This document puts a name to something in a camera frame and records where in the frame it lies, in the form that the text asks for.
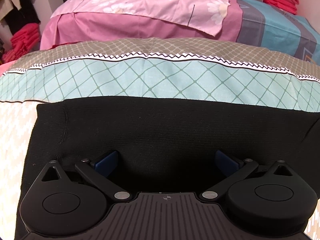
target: silver pin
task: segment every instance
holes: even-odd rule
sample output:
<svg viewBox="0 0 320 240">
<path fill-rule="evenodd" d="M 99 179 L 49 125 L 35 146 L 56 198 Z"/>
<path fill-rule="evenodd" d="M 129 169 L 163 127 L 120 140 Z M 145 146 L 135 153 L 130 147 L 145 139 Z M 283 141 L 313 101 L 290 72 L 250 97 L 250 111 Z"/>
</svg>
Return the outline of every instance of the silver pin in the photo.
<svg viewBox="0 0 320 240">
<path fill-rule="evenodd" d="M 214 199 L 218 196 L 218 194 L 214 191 L 205 191 L 202 193 L 202 196 L 207 199 Z"/>
<path fill-rule="evenodd" d="M 115 198 L 117 199 L 127 199 L 128 197 L 130 197 L 130 194 L 125 191 L 120 191 L 115 194 Z"/>
</svg>

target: hanging clothes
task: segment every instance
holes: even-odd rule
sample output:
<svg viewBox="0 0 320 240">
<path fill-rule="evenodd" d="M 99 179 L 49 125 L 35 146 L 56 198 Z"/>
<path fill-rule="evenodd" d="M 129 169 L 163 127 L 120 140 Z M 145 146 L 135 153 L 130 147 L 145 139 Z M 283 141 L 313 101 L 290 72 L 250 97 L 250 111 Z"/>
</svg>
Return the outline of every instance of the hanging clothes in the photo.
<svg viewBox="0 0 320 240">
<path fill-rule="evenodd" d="M 20 0 L 0 0 L 0 20 L 14 8 L 21 9 Z"/>
<path fill-rule="evenodd" d="M 20 0 L 20 4 L 20 9 L 14 7 L 13 10 L 4 17 L 12 35 L 28 23 L 40 23 L 31 0 Z"/>
</svg>

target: blue gripper pad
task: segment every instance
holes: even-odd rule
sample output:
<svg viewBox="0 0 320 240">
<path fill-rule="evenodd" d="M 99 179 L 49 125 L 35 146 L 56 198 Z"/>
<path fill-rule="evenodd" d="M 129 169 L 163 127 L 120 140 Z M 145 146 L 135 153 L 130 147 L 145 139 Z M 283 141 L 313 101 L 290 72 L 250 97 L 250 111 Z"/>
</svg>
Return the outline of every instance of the blue gripper pad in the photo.
<svg viewBox="0 0 320 240">
<path fill-rule="evenodd" d="M 98 161 L 94 165 L 94 170 L 105 178 L 118 166 L 118 152 L 114 151 Z"/>
<path fill-rule="evenodd" d="M 217 151 L 214 156 L 214 162 L 223 175 L 229 177 L 241 167 L 240 164 L 225 155 L 222 151 Z"/>
</svg>

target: black hanging garment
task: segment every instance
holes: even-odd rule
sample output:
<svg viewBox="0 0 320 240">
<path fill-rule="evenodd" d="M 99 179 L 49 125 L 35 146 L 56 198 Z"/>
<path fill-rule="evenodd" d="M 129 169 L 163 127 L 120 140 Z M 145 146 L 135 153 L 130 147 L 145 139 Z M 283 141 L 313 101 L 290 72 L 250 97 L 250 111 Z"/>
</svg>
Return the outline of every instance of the black hanging garment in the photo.
<svg viewBox="0 0 320 240">
<path fill-rule="evenodd" d="M 20 0 L 20 5 L 20 10 L 14 7 L 13 10 L 4 17 L 12 35 L 28 23 L 40 23 L 31 0 Z"/>
<path fill-rule="evenodd" d="M 17 210 L 15 240 L 26 229 L 19 206 L 50 161 L 72 165 L 111 149 L 108 177 L 129 192 L 200 192 L 224 177 L 220 149 L 262 165 L 285 160 L 320 196 L 320 113 L 186 99 L 92 97 L 37 106 Z"/>
</svg>

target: light blue diamond pattern fabric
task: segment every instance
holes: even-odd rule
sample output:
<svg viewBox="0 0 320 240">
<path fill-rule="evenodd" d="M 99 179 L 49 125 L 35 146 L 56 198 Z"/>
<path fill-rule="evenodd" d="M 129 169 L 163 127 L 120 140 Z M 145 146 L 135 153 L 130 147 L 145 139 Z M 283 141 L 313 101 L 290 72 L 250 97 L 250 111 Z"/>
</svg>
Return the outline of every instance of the light blue diamond pattern fabric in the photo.
<svg viewBox="0 0 320 240">
<path fill-rule="evenodd" d="M 319 112 L 320 84 L 213 62 L 132 58 L 67 61 L 0 78 L 1 101 L 94 96 L 185 98 Z"/>
</svg>

